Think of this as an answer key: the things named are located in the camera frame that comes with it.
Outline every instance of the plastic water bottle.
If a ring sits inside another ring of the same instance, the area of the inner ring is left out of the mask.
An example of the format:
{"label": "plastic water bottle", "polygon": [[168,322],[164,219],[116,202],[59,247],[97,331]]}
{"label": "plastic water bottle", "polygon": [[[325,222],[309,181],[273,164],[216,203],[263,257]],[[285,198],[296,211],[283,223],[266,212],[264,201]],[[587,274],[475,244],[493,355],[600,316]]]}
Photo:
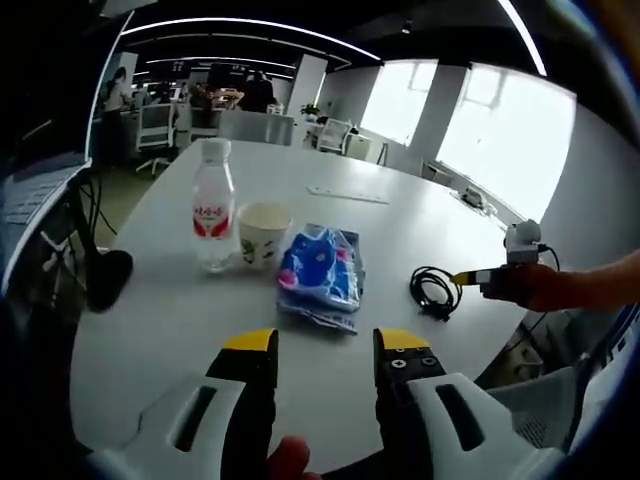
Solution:
{"label": "plastic water bottle", "polygon": [[231,143],[203,140],[202,165],[194,179],[193,231],[198,260],[208,272],[225,270],[236,249],[233,237],[235,192],[229,171]]}

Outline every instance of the white bottle cap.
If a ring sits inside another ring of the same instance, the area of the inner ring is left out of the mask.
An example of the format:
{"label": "white bottle cap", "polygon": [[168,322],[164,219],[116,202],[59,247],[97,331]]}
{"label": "white bottle cap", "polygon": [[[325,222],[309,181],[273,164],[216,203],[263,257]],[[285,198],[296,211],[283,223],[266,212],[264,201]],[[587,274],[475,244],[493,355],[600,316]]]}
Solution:
{"label": "white bottle cap", "polygon": [[223,160],[231,153],[231,142],[226,138],[208,138],[202,141],[202,161]]}

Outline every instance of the bright window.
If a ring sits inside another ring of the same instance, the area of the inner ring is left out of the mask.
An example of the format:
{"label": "bright window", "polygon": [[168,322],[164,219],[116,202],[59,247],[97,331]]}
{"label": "bright window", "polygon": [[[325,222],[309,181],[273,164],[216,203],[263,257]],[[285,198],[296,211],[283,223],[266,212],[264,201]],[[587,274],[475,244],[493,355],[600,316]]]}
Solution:
{"label": "bright window", "polygon": [[362,128],[409,145],[437,66],[435,60],[387,62],[376,78]]}
{"label": "bright window", "polygon": [[569,151],[576,99],[536,77],[474,65],[437,161],[540,221]]}

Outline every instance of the black stand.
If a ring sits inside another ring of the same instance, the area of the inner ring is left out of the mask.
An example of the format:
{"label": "black stand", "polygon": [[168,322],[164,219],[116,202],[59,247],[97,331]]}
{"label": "black stand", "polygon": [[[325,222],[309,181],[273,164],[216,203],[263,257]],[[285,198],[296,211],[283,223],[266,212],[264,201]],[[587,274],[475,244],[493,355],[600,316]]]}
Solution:
{"label": "black stand", "polygon": [[80,181],[69,182],[67,201],[84,248],[87,305],[94,312],[111,308],[120,296],[133,270],[133,257],[121,250],[98,252],[82,209]]}

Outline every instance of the round table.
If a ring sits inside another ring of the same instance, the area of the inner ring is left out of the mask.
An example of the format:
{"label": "round table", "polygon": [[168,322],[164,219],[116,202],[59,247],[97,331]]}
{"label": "round table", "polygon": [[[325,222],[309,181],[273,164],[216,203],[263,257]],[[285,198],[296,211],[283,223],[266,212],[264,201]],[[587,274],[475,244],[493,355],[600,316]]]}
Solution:
{"label": "round table", "polygon": [[[411,272],[449,272],[504,263],[504,233],[449,190],[366,162],[316,151],[232,142],[237,205],[285,204],[294,219],[360,234],[365,291],[358,335],[338,334],[276,311],[273,278],[198,272],[191,201],[200,148],[191,145],[155,181],[120,230],[115,248],[134,270],[108,312],[82,315],[71,368],[71,410],[78,439],[115,447],[136,433],[143,409],[188,374],[204,375],[225,339],[248,330],[280,332],[277,418],[283,434],[304,436],[312,471],[324,472],[382,448],[375,418],[376,327],[406,328],[431,344],[448,372],[475,379],[523,318],[521,308],[485,300],[469,287],[448,323],[418,314]],[[309,187],[363,192],[388,204],[317,196]]]}

